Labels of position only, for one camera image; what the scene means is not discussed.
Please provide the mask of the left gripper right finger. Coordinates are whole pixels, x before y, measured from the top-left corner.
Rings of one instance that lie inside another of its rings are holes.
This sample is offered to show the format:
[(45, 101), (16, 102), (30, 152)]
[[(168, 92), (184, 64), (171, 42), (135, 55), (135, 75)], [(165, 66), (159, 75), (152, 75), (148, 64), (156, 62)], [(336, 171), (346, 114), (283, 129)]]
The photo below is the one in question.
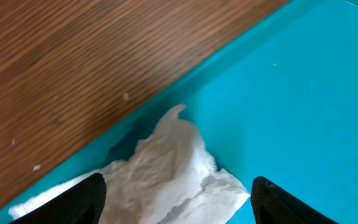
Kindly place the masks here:
[(262, 176), (253, 180), (250, 201), (256, 224), (337, 224)]

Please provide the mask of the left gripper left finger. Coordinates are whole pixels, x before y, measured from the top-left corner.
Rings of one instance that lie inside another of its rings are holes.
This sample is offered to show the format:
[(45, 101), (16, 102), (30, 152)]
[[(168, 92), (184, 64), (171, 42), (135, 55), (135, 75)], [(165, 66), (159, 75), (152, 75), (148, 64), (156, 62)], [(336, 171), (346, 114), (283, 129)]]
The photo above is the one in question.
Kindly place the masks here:
[(95, 173), (12, 224), (97, 224), (106, 201), (106, 183)]

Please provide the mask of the white paper napkin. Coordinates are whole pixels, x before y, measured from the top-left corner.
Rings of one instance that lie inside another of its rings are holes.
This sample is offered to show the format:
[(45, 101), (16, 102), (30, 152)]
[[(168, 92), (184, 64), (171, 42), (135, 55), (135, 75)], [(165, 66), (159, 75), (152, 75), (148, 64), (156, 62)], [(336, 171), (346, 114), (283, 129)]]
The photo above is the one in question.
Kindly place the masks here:
[(183, 105), (169, 109), (134, 154), (56, 185), (12, 206), (13, 221), (79, 184), (102, 174), (106, 201), (98, 223), (226, 223), (250, 193), (219, 169), (198, 128), (180, 119)]

